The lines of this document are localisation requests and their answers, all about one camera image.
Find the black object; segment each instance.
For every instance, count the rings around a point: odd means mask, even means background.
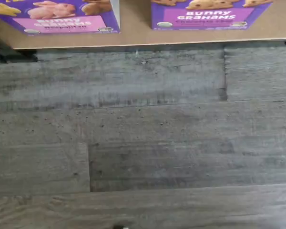
[[[34,51],[21,51],[13,50],[11,47],[0,43],[0,62],[36,62],[36,52]]]

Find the cardboard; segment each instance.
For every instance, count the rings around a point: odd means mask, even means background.
[[[246,30],[272,0],[151,0],[154,30]]]
[[[119,33],[118,8],[110,0],[0,0],[0,18],[28,35]]]

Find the vinyl plank flooring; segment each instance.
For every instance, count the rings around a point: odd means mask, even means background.
[[[0,196],[89,192],[86,144],[0,147]]]
[[[0,112],[226,100],[223,49],[48,55],[0,65]]]
[[[286,229],[286,185],[0,197],[0,229]]]
[[[0,146],[78,142],[92,191],[286,183],[286,101],[0,114]]]
[[[286,46],[281,42],[230,44],[225,48],[229,101],[286,99]]]

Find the cracker image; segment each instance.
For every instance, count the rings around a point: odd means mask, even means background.
[[[227,9],[233,7],[230,0],[193,0],[187,10],[216,10]]]
[[[14,7],[10,7],[4,3],[0,3],[0,15],[16,17],[17,13],[21,13],[21,10]]]
[[[99,15],[101,13],[101,8],[97,3],[88,3],[82,7],[82,11],[85,15]]]
[[[151,0],[151,2],[158,3],[164,6],[175,6],[177,0]]]
[[[112,10],[110,2],[92,2],[84,5],[82,11],[85,15],[100,15],[104,12],[109,12]]]
[[[273,0],[245,0],[243,7],[253,7],[270,2],[273,2]]]
[[[75,6],[66,3],[56,3],[53,1],[35,2],[33,5],[38,6],[28,11],[32,19],[51,19],[74,17]]]
[[[233,4],[229,0],[214,0],[213,9],[227,9],[233,7]]]

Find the pink label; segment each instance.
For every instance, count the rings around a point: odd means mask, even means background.
[[[94,32],[106,27],[101,16],[72,17],[61,19],[37,20],[30,18],[14,18],[25,28],[27,33],[69,33]]]
[[[244,22],[253,10],[254,8],[221,10],[165,9],[164,22],[170,22],[173,26],[191,27],[246,26],[246,23],[241,22]]]

